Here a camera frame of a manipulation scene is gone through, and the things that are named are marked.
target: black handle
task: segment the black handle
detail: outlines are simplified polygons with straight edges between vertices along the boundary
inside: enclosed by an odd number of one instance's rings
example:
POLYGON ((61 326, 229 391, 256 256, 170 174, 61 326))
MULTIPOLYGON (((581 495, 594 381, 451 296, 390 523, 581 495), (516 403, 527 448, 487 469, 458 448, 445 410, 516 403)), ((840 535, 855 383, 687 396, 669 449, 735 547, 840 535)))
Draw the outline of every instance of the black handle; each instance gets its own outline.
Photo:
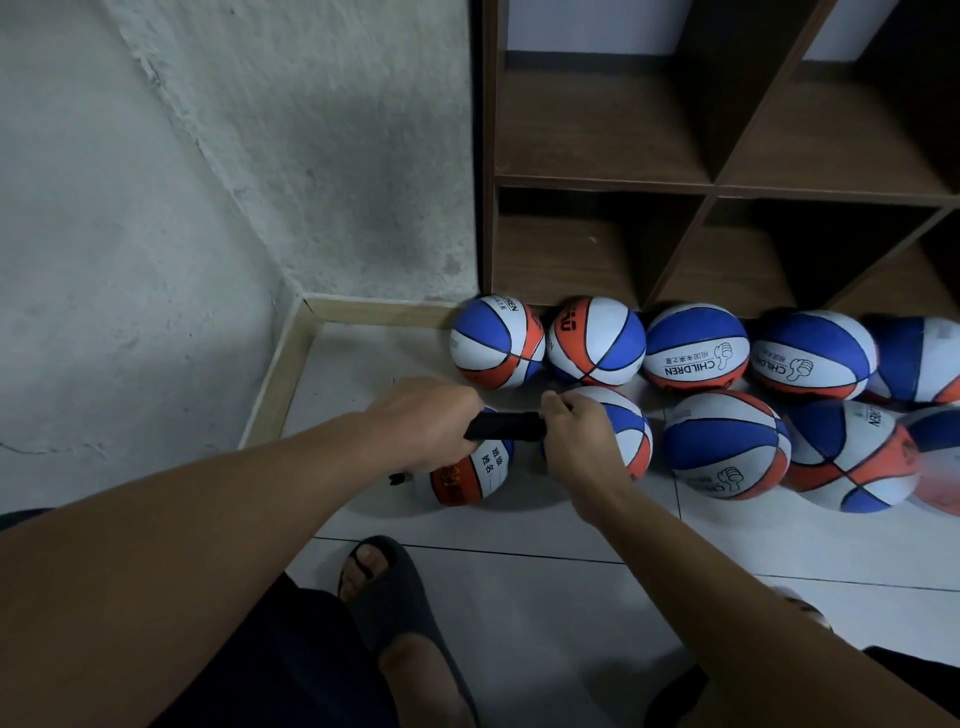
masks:
POLYGON ((546 422, 539 412, 481 412, 467 427, 464 439, 522 440, 536 443, 546 435, 546 422))

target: wall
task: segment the wall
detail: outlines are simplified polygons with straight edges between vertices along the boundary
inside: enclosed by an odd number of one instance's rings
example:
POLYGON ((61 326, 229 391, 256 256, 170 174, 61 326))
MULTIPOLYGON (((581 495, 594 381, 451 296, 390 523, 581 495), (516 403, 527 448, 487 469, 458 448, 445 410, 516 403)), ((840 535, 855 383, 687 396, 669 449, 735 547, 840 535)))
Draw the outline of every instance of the wall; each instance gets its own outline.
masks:
POLYGON ((477 292, 468 0, 107 0, 305 294, 477 292))
POLYGON ((236 447, 291 295, 106 14, 0 0, 0 512, 236 447))
MULTIPOLYGON (((511 0, 508 46, 517 51, 669 56, 690 2, 511 0)), ((838 0, 805 57, 856 60, 895 5, 897 0, 838 0)))

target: white tile floor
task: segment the white tile floor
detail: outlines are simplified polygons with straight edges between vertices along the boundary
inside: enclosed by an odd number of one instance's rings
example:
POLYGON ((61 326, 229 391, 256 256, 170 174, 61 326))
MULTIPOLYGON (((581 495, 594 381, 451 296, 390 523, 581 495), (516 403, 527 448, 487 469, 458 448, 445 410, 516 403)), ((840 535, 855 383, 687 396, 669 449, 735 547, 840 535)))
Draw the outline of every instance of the white tile floor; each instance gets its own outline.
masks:
MULTIPOLYGON (((446 334, 327 324, 287 418, 299 431, 366 406, 394 377, 457 376, 446 334)), ((535 409, 546 386, 485 393, 535 409)), ((640 487, 747 570, 817 605, 858 647, 960 665, 960 525, 904 504, 851 516, 783 489, 725 503, 676 484, 657 457, 674 401, 628 385, 654 426, 655 462, 640 487)), ((638 725, 656 690, 689 665, 676 636, 599 534, 577 519, 521 446, 502 489, 481 507, 442 509, 425 482, 374 485, 338 513, 289 571, 332 589, 350 543, 374 533, 411 548, 450 649, 485 725, 638 725)))

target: gray slipper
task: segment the gray slipper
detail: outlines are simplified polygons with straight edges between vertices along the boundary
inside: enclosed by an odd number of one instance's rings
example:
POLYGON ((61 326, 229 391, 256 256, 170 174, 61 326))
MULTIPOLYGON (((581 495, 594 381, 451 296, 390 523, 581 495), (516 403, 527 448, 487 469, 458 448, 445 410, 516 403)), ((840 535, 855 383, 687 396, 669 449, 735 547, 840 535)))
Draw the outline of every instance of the gray slipper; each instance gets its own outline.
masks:
MULTIPOLYGON (((479 728, 480 720, 477 717, 473 696, 457 664, 453 661, 450 651, 446 648, 444 638, 440 634, 440 627, 437 626, 433 611, 430 609, 430 602, 427 601, 423 582, 420 581, 420 575, 410 554, 403 546, 387 536, 371 536, 357 544, 356 548, 350 552, 349 558, 352 558, 360 567, 360 571, 370 579, 360 593, 347 603, 347 608, 353 615, 360 638, 373 657, 378 657, 399 635, 410 632, 423 635, 444 655, 460 695, 467 702, 473 714, 473 722, 479 728), (372 572, 356 558, 357 549, 364 544, 378 548, 390 565, 375 579, 372 572)), ((343 583, 344 575, 341 571, 340 582, 337 584, 337 596, 340 596, 343 583)))

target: person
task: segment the person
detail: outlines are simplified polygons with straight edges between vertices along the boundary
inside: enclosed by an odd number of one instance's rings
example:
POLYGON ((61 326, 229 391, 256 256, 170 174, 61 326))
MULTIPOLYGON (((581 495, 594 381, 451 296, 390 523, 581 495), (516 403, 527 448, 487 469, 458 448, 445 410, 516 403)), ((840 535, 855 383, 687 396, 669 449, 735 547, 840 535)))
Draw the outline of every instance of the person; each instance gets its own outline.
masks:
MULTIPOLYGON (((0 725, 476 725, 396 542, 356 548, 336 595, 282 574, 378 477, 472 452, 482 408, 403 380, 364 412, 21 518, 0 533, 0 725)), ((599 404, 548 392, 542 412, 550 472, 708 675, 681 724, 956 728, 645 496, 599 404)))

